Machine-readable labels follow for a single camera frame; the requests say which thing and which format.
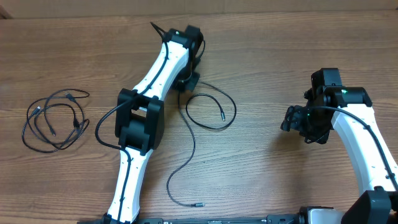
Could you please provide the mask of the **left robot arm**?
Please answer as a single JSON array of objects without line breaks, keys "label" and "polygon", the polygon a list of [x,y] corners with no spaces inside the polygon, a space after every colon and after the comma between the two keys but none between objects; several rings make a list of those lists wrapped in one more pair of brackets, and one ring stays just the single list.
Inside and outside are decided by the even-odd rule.
[{"label": "left robot arm", "polygon": [[197,54],[204,45],[200,28],[164,31],[158,26],[161,51],[147,75],[132,90],[123,88],[118,104],[109,111],[116,115],[115,135],[120,166],[113,201],[100,223],[135,223],[146,166],[164,134],[164,101],[169,90],[193,91],[200,75]]}]

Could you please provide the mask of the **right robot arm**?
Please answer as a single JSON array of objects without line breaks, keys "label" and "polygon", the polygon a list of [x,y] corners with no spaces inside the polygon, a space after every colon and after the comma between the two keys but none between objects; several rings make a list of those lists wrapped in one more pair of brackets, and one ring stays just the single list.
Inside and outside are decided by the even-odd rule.
[{"label": "right robot arm", "polygon": [[280,126],[299,132],[307,144],[324,144],[334,130],[341,138],[358,182],[359,198],[346,211],[308,206],[284,223],[397,223],[397,163],[377,126],[373,103],[363,87],[342,84],[337,68],[311,76],[305,106],[290,106]]}]

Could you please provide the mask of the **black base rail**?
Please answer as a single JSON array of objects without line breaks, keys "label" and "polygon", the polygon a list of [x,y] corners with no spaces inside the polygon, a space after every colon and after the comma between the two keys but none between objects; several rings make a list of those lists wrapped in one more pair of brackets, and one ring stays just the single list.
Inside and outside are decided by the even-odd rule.
[{"label": "black base rail", "polygon": [[343,213],[337,210],[314,209],[308,213],[268,215],[262,218],[189,218],[163,220],[142,218],[137,224],[340,224]]}]

